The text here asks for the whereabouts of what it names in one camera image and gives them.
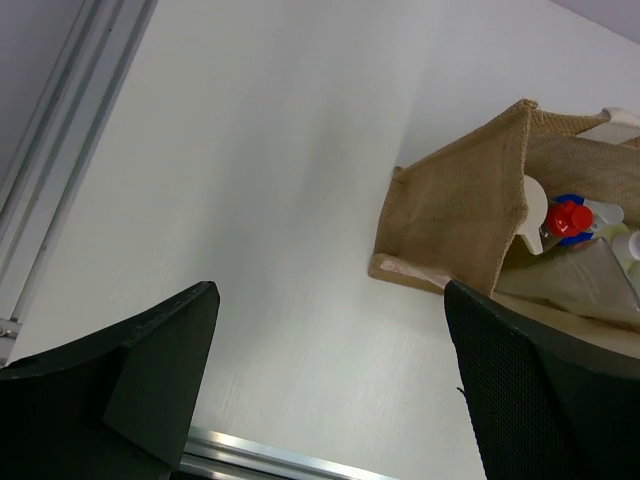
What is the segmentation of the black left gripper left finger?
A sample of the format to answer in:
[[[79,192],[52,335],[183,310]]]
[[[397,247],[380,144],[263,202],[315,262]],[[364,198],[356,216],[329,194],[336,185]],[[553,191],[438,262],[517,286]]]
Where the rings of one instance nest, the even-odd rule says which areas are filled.
[[[216,327],[199,282],[1,370],[4,479],[168,479],[178,470]]]

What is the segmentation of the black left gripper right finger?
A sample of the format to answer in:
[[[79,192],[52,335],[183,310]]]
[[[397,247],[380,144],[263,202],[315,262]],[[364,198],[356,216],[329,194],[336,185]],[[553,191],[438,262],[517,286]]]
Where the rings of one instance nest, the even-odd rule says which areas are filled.
[[[487,478],[638,478],[638,359],[458,281],[444,309]]]

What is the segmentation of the red capped oil bottle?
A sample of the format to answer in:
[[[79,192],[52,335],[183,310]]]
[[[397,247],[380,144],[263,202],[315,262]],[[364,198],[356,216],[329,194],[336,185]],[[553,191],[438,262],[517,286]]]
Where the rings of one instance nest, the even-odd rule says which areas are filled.
[[[592,224],[593,213],[588,207],[573,201],[551,203],[539,229],[543,251],[550,250],[566,238],[586,232]]]

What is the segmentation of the green bottle beige cap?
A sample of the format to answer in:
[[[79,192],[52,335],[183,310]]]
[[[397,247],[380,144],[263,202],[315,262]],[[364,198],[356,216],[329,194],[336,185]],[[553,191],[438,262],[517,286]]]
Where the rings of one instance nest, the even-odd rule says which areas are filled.
[[[541,184],[528,175],[524,176],[524,195],[527,211],[517,235],[531,254],[540,255],[543,253],[540,227],[546,219],[548,199]]]

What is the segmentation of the blue capped orange bottle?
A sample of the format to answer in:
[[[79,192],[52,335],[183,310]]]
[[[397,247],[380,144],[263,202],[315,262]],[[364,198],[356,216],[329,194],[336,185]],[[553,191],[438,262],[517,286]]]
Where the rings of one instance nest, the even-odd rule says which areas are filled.
[[[576,205],[583,205],[583,206],[586,206],[586,207],[590,208],[591,210],[593,210],[595,208],[595,205],[597,204],[596,201],[586,199],[586,198],[584,198],[584,197],[582,197],[580,195],[576,195],[576,194],[560,195],[560,196],[555,197],[554,201],[556,203],[564,203],[564,202],[571,201],[571,202],[575,203]]]

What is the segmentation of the brown jute canvas bag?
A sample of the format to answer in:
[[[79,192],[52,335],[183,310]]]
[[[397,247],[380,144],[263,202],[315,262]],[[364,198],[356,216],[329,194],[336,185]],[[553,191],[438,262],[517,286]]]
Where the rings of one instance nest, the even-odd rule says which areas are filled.
[[[593,116],[544,111],[521,100],[423,160],[394,171],[380,214],[369,273],[427,291],[458,280],[482,294],[500,273],[553,249],[579,245],[589,230],[540,255],[520,236],[524,176],[554,198],[576,194],[619,205],[639,231],[639,119],[617,108]]]

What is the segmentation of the pale yellow pump bottle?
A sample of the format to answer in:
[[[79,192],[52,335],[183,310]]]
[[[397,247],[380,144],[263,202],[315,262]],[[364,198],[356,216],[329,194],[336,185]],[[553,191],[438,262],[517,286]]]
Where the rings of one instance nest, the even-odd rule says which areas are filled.
[[[593,202],[595,238],[603,238],[611,247],[623,269],[630,274],[639,263],[639,231],[624,223],[624,211],[617,205]]]

